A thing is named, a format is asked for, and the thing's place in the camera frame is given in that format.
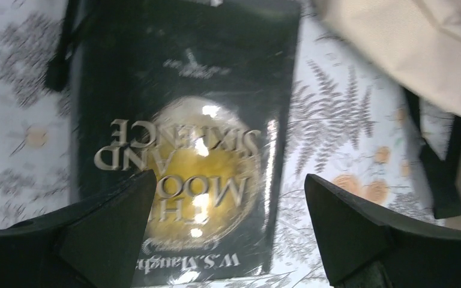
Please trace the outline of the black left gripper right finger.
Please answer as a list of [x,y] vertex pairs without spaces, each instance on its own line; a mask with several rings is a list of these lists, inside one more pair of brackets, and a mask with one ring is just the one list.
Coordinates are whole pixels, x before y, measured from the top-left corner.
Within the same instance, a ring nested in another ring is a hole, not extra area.
[[461,230],[407,217],[323,178],[304,182],[333,287],[461,287]]

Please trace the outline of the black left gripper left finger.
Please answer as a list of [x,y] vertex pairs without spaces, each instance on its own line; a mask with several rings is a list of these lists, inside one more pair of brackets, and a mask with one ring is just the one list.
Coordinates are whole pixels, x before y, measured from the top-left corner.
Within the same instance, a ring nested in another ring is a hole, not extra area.
[[130,287],[155,189],[147,170],[0,229],[0,287]]

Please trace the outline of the black moon paperback book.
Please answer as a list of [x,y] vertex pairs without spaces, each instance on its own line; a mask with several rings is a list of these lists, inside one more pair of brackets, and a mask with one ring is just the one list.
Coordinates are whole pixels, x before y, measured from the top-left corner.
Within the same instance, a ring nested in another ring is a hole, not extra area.
[[157,180],[131,287],[270,271],[300,12],[79,2],[71,198]]

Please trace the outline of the beige canvas backpack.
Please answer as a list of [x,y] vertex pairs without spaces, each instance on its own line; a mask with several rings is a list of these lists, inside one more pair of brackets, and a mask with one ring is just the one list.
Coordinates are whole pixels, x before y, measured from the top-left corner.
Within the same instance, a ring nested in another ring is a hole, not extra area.
[[452,114],[447,152],[422,137],[416,155],[433,214],[461,230],[461,0],[315,1],[328,28],[403,88],[411,121],[422,132],[420,103]]

